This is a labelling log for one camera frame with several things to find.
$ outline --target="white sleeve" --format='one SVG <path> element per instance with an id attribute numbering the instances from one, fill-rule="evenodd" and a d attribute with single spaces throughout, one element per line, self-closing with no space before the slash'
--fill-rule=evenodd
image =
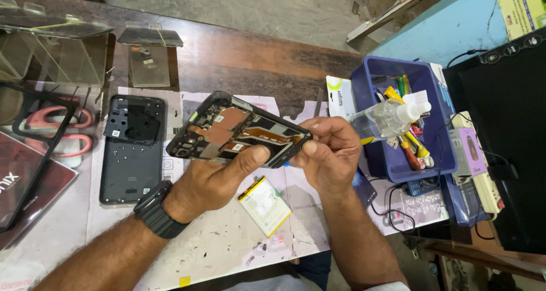
<path id="1" fill-rule="evenodd" d="M 410 289 L 404 283 L 397 281 L 366 289 L 366 291 L 410 291 Z"/>

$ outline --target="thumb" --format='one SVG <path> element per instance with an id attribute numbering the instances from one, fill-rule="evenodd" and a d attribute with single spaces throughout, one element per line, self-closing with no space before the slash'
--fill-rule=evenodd
<path id="1" fill-rule="evenodd" d="M 314 140 L 307 141 L 303 146 L 303 151 L 310 159 L 317 162 L 318 165 L 327 169 L 335 168 L 337 157 L 325 144 Z"/>
<path id="2" fill-rule="evenodd" d="M 269 149 L 262 145 L 252 146 L 240 152 L 225 169 L 222 178 L 225 183 L 237 180 L 242 182 L 253 171 L 269 160 Z"/>

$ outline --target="man's left hand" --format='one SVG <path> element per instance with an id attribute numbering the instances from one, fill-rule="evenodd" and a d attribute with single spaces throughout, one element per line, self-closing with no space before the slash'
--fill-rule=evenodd
<path id="1" fill-rule="evenodd" d="M 245 149 L 229 164 L 192 161 L 174 183 L 163 201 L 163 208 L 171 218 L 183 224 L 205 211 L 218 210 L 229 203 L 241 182 L 269 156 L 269 149 L 259 145 Z"/>

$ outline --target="extension cord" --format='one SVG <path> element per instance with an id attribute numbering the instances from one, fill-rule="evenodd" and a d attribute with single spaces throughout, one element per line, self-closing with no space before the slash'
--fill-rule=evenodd
<path id="1" fill-rule="evenodd" d="M 472 119 L 470 118 L 470 114 L 467 111 L 461 112 L 461 114 L 468 119 Z M 464 119 L 461 115 L 458 114 L 451 115 L 450 118 L 451 117 L 453 117 L 453 120 L 451 122 L 454 128 L 471 127 L 474 129 L 475 133 L 476 129 L 471 121 Z M 478 136 L 476 136 L 476 140 L 478 141 L 479 148 L 481 149 L 481 143 Z M 481 154 L 483 158 L 485 158 L 485 153 L 483 153 L 483 151 L 481 151 Z M 487 160 L 484 161 L 485 165 L 489 167 Z M 481 205 L 483 206 L 483 211 L 487 213 L 501 212 L 501 210 L 504 208 L 504 202 L 501 199 L 501 195 L 499 195 L 497 185 L 489 177 L 489 173 L 485 172 L 483 174 L 476 175 L 472 178 L 472 180 L 474 181 L 474 185 L 476 187 L 476 191 L 478 192 Z"/>

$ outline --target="bottle cap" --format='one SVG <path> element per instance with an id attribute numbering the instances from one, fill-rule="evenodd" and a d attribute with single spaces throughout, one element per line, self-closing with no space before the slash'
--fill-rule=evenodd
<path id="1" fill-rule="evenodd" d="M 432 106 L 428 102 L 404 104 L 396 109 L 396 113 L 403 123 L 411 123 L 418 120 L 421 117 L 421 114 L 429 112 L 431 108 Z"/>

